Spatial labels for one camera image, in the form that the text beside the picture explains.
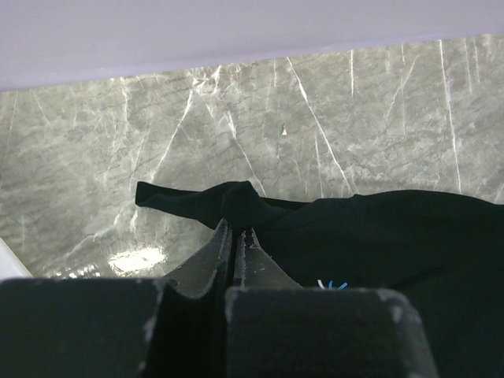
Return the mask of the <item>black t-shirt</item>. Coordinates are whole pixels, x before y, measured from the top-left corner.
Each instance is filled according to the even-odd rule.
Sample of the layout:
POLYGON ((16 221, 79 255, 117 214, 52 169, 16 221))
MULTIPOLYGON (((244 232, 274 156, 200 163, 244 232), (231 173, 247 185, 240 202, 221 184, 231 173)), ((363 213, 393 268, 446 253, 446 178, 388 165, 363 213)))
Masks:
POLYGON ((137 206, 253 229, 296 283, 403 293, 443 377, 503 374, 503 208, 464 195, 389 191, 292 202, 249 182, 182 191, 140 182, 137 206))

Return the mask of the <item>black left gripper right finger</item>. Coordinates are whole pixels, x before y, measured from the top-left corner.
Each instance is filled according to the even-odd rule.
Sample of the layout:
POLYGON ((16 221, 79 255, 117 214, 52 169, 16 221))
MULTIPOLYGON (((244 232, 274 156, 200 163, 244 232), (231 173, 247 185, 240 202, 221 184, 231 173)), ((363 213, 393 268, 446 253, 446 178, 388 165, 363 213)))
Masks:
POLYGON ((418 312, 388 289, 303 288, 239 239, 225 296, 229 377, 434 377, 418 312))

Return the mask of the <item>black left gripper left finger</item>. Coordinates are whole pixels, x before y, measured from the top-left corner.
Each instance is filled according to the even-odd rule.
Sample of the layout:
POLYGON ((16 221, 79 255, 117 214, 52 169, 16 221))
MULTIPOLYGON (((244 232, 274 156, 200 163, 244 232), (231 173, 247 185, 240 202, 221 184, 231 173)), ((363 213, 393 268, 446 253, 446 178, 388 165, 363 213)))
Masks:
POLYGON ((162 278, 1 284, 4 377, 219 377, 232 231, 162 278))

